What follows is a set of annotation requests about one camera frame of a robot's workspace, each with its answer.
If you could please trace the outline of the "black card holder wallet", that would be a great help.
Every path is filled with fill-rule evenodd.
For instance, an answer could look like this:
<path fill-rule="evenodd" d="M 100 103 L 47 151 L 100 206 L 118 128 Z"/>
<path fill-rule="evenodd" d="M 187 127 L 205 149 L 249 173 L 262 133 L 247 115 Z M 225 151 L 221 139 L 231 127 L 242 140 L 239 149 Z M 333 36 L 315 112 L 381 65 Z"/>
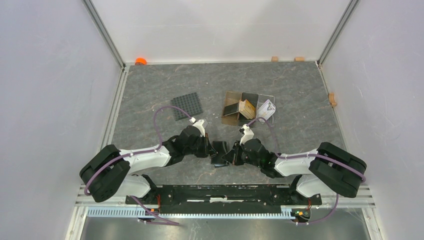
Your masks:
<path fill-rule="evenodd" d="M 226 167 L 229 162 L 224 159 L 224 155 L 228 153 L 228 144 L 226 141 L 213 141 L 211 144 L 212 155 L 210 156 L 210 163 L 215 168 Z"/>

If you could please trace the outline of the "amber and black organizer box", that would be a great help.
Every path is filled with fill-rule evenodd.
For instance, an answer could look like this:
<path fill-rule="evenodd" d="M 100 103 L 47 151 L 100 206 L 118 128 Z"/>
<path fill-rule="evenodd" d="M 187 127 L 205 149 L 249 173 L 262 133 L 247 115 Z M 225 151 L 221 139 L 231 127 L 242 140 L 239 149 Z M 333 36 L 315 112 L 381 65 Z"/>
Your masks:
<path fill-rule="evenodd" d="M 257 117 L 258 102 L 256 93 L 226 91 L 221 123 L 231 126 L 248 124 Z"/>

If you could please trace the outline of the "black credit card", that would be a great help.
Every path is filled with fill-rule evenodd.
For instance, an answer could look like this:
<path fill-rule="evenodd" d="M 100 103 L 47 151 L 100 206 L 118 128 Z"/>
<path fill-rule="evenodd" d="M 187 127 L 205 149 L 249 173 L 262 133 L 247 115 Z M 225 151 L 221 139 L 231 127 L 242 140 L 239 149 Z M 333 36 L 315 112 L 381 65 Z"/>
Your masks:
<path fill-rule="evenodd" d="M 223 116 L 237 114 L 239 112 L 239 102 L 227 105 L 223 108 Z"/>

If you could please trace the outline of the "orange card stack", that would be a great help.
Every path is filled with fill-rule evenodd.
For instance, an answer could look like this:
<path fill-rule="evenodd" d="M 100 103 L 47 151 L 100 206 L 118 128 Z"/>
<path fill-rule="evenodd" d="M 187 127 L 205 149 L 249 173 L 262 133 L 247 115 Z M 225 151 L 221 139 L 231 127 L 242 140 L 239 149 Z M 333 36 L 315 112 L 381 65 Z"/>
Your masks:
<path fill-rule="evenodd" d="M 256 118 L 256 108 L 247 99 L 239 101 L 238 112 L 247 120 Z"/>

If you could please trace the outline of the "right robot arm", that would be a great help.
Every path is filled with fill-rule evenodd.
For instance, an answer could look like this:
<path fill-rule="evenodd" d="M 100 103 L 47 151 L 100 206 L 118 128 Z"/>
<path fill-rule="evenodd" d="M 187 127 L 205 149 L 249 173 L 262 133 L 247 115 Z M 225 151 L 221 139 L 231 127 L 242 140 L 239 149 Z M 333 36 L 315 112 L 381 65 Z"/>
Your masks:
<path fill-rule="evenodd" d="M 330 142 L 303 153 L 278 154 L 253 138 L 244 143 L 236 141 L 222 159 L 234 166 L 255 166 L 269 178 L 294 176 L 288 196 L 295 204 L 323 193 L 355 198 L 366 181 L 367 164 Z"/>

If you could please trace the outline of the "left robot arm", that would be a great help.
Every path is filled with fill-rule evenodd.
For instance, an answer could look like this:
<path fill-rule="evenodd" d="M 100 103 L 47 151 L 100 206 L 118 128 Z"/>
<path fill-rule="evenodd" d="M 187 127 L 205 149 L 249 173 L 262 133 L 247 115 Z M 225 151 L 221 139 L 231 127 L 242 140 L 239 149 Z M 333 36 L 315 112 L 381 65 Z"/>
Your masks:
<path fill-rule="evenodd" d="M 96 203 L 120 195 L 134 196 L 151 204 L 157 198 L 157 190 L 147 176 L 136 176 L 136 172 L 169 167 L 185 156 L 207 158 L 214 153 L 208 134 L 189 125 L 179 135 L 153 147 L 125 150 L 109 144 L 80 170 L 79 176 L 85 184 L 84 194 Z"/>

